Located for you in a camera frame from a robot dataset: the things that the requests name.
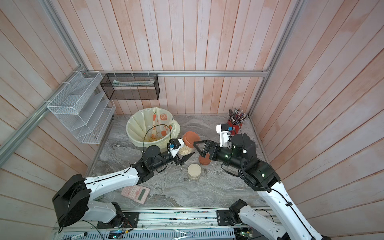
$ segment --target white plastic bag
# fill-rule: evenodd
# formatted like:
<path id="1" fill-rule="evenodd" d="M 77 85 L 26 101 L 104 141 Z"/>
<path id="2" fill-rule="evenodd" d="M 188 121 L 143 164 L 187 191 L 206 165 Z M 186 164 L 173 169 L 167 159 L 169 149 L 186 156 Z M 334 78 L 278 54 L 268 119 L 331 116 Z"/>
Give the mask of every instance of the white plastic bag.
<path id="1" fill-rule="evenodd" d="M 172 133 L 171 138 L 177 138 L 180 133 L 180 125 L 173 119 L 173 115 L 165 109 L 146 108 L 132 115 L 126 126 L 128 137 L 135 146 L 141 149 L 146 132 L 158 124 L 166 124 L 171 127 L 171 130 L 164 125 L 154 127 L 145 136 L 144 147 L 157 145 L 161 151 L 164 151 L 169 142 L 170 131 Z"/>

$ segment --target jar of oats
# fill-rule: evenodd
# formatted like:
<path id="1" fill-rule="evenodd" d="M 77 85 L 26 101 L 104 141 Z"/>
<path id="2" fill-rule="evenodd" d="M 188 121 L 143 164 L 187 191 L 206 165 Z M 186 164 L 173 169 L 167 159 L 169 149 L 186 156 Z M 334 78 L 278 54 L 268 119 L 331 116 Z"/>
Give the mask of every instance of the jar of oats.
<path id="1" fill-rule="evenodd" d="M 192 153 L 195 150 L 193 142 L 200 141 L 200 137 L 197 133 L 188 131 L 183 135 L 184 146 L 179 150 L 181 156 Z"/>

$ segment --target black mesh basket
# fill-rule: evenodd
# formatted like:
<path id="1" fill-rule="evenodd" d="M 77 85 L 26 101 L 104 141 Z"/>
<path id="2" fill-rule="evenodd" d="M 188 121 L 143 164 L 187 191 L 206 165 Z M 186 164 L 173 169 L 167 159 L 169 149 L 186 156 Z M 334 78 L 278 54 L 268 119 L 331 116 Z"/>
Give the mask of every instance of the black mesh basket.
<path id="1" fill-rule="evenodd" d="M 157 74 L 107 73 L 100 83 L 109 100 L 158 100 Z"/>

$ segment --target jar lid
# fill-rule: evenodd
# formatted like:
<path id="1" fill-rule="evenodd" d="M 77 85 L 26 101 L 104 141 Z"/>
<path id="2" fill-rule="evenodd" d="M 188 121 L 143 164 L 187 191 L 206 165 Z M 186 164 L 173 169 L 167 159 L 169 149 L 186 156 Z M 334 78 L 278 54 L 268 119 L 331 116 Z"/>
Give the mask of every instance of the jar lid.
<path id="1" fill-rule="evenodd" d="M 201 167 L 196 163 L 192 163 L 188 167 L 188 174 L 191 177 L 199 177 L 201 175 Z"/>
<path id="2" fill-rule="evenodd" d="M 183 135 L 183 142 L 187 147 L 195 148 L 193 142 L 200 141 L 200 137 L 197 133 L 188 131 Z"/>

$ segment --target calculator screen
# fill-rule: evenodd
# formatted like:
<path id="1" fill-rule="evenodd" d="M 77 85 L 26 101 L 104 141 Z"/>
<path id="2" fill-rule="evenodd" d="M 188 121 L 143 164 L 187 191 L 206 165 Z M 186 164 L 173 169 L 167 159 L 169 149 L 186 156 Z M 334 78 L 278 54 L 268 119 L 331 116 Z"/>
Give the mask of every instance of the calculator screen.
<path id="1" fill-rule="evenodd" d="M 143 190 L 141 191 L 140 196 L 138 197 L 138 200 L 139 200 L 139 201 L 140 201 L 141 198 L 143 197 L 144 193 L 145 193 L 145 189 L 143 189 Z"/>

